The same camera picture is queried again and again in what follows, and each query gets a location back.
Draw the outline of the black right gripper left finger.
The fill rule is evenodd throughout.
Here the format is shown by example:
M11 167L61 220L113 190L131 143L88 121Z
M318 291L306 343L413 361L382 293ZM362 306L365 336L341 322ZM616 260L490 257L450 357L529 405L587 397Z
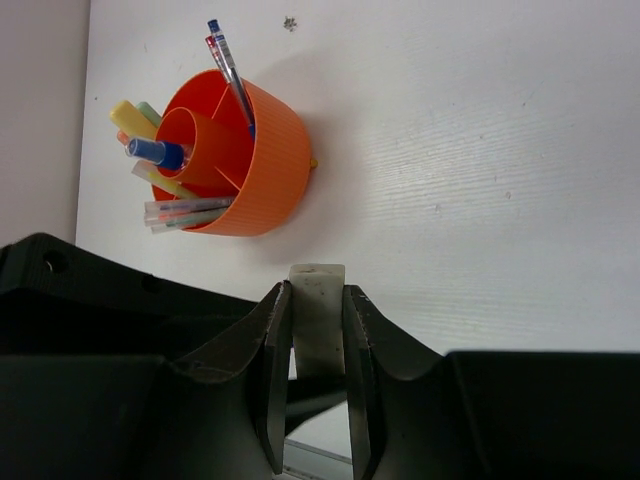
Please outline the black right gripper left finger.
M5 479L269 479L283 467L290 288L227 314L1 297Z

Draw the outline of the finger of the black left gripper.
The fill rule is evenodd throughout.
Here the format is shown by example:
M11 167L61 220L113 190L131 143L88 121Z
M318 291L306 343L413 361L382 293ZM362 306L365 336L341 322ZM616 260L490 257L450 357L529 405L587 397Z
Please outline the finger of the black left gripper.
M4 355L180 358L254 302L155 277L46 233L1 250Z

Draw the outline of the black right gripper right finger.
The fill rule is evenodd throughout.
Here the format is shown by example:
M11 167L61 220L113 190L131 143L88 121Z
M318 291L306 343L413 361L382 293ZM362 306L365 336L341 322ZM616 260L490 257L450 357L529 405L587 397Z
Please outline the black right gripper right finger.
M343 293L358 479L635 479L635 353L436 353Z

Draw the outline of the white eraser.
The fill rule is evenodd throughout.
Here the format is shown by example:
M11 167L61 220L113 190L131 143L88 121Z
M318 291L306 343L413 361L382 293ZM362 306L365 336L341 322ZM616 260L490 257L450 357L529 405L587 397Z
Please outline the white eraser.
M293 348L299 378L345 373L342 302L345 267L297 264L290 268Z

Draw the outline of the slim orange highlighter pen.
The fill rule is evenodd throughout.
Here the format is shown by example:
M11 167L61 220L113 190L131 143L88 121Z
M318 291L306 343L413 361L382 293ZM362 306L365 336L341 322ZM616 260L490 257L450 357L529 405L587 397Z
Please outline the slim orange highlighter pen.
M210 210L202 210L196 212L186 213L166 213L151 217L144 220L146 226L156 225L198 225L201 223L208 223L216 220L227 211L226 208L217 208Z

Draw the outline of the orange highlighter marker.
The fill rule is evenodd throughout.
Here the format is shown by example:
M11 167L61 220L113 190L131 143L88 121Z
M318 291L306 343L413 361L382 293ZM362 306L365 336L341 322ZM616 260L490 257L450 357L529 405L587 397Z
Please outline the orange highlighter marker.
M131 142L131 138L122 131L117 133L116 138L124 148L127 148Z

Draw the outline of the clear glue bottle blue cap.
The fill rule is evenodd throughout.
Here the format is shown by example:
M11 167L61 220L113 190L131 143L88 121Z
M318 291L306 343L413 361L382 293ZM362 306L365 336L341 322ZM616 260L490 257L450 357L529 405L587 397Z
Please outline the clear glue bottle blue cap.
M191 158L193 147L191 145L134 137L126 144L125 152L129 157L147 161L156 167L179 171L186 166Z

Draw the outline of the yellow highlighter marker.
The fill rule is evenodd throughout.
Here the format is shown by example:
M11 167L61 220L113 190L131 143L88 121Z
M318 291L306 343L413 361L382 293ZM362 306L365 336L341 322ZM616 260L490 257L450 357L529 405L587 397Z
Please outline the yellow highlighter marker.
M128 137L143 137L154 140L157 127L128 100L117 103L110 111L111 122Z

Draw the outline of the green highlighter marker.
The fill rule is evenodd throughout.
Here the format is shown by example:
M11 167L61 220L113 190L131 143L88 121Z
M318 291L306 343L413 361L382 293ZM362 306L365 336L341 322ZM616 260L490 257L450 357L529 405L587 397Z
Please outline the green highlighter marker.
M162 116L148 102L141 101L136 108L155 128L160 126Z

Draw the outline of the blue gel pen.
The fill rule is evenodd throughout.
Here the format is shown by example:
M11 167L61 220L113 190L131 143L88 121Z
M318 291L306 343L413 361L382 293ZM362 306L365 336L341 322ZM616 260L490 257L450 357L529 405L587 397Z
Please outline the blue gel pen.
M253 110L251 108L246 90L244 88L242 79L237 71L233 55L226 40L226 37L216 19L211 19L207 22L207 26L210 31L210 35L213 37L216 46L224 61L225 70L222 73L226 83L230 86L238 106L244 116L247 123L247 128L252 139L255 139L255 119Z

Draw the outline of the red gel pen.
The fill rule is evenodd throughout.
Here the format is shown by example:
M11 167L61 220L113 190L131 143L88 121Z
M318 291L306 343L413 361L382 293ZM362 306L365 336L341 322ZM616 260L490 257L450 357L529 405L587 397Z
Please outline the red gel pen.
M225 70L225 66L224 66L224 61L222 60L221 54L216 46L216 43L213 39L213 37L211 35L207 36L205 38L205 42L207 44L207 47L210 51L210 54L217 66L217 69L220 72L223 72Z

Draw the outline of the green slim pen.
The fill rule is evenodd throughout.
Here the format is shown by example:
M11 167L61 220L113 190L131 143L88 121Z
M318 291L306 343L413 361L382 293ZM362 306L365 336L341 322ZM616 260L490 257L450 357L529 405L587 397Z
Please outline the green slim pen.
M199 225L199 222L186 222L186 221L170 221L158 225L151 225L150 229L153 234L166 233L171 231L185 230L193 228Z

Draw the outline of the slim yellow highlighter pen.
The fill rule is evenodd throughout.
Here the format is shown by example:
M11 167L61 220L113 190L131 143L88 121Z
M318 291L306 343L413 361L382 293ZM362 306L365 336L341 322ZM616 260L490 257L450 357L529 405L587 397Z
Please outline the slim yellow highlighter pen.
M198 197L197 194L183 187L179 182L164 177L154 165L144 160L139 160L134 165L131 173L179 199L195 199Z

